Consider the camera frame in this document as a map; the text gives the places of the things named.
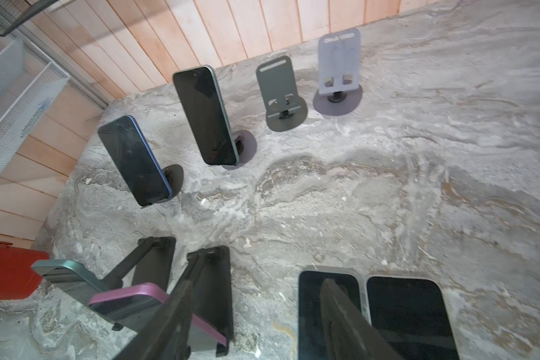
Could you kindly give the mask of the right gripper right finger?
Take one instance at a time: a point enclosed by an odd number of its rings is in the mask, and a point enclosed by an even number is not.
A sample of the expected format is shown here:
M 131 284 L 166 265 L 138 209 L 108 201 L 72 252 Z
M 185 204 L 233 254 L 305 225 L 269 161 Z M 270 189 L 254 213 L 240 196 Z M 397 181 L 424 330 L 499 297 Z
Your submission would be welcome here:
M 401 359 L 332 279 L 322 282 L 320 309 L 329 359 Z

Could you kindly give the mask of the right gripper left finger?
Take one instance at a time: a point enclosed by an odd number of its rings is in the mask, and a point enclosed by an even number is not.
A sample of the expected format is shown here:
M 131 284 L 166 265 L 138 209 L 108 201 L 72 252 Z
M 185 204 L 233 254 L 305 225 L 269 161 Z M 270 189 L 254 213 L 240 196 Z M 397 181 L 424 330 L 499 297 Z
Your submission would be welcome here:
M 176 285 L 170 297 L 116 359 L 188 359 L 193 286 Z

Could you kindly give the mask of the black phone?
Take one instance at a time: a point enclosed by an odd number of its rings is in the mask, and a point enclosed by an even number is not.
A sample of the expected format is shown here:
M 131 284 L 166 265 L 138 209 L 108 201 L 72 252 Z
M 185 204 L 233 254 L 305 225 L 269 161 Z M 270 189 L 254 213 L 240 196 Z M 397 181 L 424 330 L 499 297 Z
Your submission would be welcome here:
M 332 279 L 362 309 L 358 279 L 352 274 L 304 270 L 298 278 L 298 359 L 327 360 L 320 290 L 324 280 Z
M 87 308 L 94 295 L 110 291 L 81 262 L 72 259 L 40 259 L 31 265 L 31 269 Z

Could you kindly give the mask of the black stand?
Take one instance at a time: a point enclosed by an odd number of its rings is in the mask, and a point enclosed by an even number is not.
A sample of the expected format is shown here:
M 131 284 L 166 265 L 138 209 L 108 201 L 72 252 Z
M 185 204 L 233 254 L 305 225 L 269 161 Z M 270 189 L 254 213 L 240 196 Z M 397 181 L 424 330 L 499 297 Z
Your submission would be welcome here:
M 170 281 L 176 238 L 148 237 L 138 240 L 138 246 L 115 266 L 102 282 L 110 290 L 123 288 L 123 278 L 134 269 L 132 286 L 152 283 L 166 291 Z
M 230 249 L 226 245 L 202 248 L 186 256 L 181 281 L 192 284 L 190 329 L 228 348 L 233 338 L 233 297 Z

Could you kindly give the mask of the grey round stand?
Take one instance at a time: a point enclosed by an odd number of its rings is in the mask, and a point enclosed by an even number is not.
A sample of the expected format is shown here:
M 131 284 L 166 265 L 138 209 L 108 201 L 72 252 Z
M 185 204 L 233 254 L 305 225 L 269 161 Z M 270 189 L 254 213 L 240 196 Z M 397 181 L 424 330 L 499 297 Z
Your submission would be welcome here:
M 300 126 L 308 116 L 308 106 L 299 96 L 291 59 L 282 55 L 256 69 L 256 78 L 265 106 L 267 126 L 285 132 Z

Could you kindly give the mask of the purple phone stand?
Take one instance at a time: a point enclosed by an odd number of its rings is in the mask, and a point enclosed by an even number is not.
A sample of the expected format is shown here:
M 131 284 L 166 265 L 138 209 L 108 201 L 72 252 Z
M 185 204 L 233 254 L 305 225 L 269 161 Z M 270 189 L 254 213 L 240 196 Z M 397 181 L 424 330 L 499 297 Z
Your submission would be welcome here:
M 325 34 L 318 41 L 319 88 L 313 108 L 324 116 L 353 112 L 362 100 L 361 33 L 356 28 Z

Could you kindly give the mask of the grey stand back left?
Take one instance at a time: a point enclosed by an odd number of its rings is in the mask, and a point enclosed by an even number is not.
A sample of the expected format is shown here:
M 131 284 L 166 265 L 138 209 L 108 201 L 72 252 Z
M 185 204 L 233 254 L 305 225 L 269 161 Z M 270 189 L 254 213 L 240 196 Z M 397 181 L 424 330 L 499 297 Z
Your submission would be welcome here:
M 172 164 L 162 169 L 164 180 L 158 180 L 157 176 L 151 177 L 146 189 L 147 201 L 143 207 L 157 203 L 165 203 L 176 197 L 184 183 L 184 170 L 178 164 Z

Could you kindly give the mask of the blue phone back left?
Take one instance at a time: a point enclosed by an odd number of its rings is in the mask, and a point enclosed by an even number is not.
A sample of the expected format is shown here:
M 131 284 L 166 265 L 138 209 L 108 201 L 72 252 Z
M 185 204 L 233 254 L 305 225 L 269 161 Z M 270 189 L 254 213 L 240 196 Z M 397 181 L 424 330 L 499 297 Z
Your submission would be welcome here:
M 173 196 L 172 186 L 133 116 L 124 115 L 104 124 L 97 134 L 140 206 Z

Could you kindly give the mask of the grey stand back centre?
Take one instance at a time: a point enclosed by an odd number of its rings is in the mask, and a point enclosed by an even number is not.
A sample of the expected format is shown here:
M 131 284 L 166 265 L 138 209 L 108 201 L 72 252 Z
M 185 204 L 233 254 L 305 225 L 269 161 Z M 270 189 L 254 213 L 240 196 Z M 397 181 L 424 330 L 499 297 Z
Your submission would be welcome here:
M 239 130 L 232 135 L 238 149 L 239 160 L 236 165 L 222 165 L 225 170 L 235 170 L 253 159 L 257 152 L 257 141 L 254 135 L 247 130 Z

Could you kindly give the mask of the green phone back centre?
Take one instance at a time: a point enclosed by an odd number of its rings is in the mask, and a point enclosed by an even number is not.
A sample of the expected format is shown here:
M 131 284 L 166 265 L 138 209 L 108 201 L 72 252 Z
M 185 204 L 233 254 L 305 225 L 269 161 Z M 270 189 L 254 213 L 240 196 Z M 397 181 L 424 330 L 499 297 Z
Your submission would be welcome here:
M 172 81 L 204 162 L 237 165 L 239 151 L 214 69 L 204 65 L 181 70 L 172 75 Z

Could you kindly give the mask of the red pencil cup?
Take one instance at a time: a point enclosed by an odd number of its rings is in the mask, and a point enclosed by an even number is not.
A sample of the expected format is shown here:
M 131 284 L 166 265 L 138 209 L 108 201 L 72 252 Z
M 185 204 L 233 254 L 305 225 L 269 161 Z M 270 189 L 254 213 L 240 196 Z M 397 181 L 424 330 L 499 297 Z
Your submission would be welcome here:
M 41 276 L 32 270 L 32 264 L 49 258 L 47 252 L 0 241 L 0 300 L 29 297 L 41 283 Z

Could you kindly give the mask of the black mesh basket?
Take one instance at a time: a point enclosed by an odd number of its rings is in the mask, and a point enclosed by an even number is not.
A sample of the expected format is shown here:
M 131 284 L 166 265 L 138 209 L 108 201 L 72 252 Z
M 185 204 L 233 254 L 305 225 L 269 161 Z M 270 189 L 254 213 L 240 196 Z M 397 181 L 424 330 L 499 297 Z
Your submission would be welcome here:
M 9 35 L 56 2 L 57 0 L 40 0 L 33 3 L 25 0 L 0 0 L 0 37 Z

